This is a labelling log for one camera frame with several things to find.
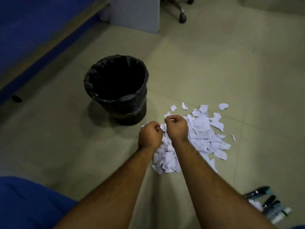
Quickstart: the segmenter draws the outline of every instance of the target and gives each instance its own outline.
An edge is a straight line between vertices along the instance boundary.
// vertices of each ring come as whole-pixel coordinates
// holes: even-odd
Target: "black trash can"
[[[85,76],[88,95],[121,125],[135,125],[146,114],[148,71],[132,56],[109,56],[92,65]]]

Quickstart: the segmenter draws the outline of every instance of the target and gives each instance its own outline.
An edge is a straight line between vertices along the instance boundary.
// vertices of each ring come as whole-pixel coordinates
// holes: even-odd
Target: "tiled floor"
[[[232,147],[216,160],[220,175],[240,193],[270,185],[294,211],[281,228],[305,223],[305,17],[237,0],[183,5],[183,25],[162,5],[159,35],[97,25],[18,91],[22,103],[1,106],[0,174],[79,200],[135,151],[140,125],[163,122],[172,104],[212,113],[228,103],[221,121]],[[113,54],[143,60],[150,74],[147,115],[135,126],[117,125],[84,91],[88,68]],[[182,173],[148,168],[130,227],[199,228]]]

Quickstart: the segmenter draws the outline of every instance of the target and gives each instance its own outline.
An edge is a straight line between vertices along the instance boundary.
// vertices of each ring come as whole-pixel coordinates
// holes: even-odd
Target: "person's right arm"
[[[246,199],[227,184],[188,140],[187,121],[178,115],[165,119],[201,228],[274,229]]]

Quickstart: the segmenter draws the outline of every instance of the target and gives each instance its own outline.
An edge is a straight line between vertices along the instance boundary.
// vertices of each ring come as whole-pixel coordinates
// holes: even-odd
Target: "person's left hand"
[[[139,149],[148,148],[156,151],[162,142],[163,130],[158,122],[152,121],[139,132]]]

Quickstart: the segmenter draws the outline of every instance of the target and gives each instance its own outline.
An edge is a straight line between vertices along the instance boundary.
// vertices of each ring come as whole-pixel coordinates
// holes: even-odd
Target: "blue pants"
[[[1,229],[52,229],[76,204],[32,181],[0,177]]]

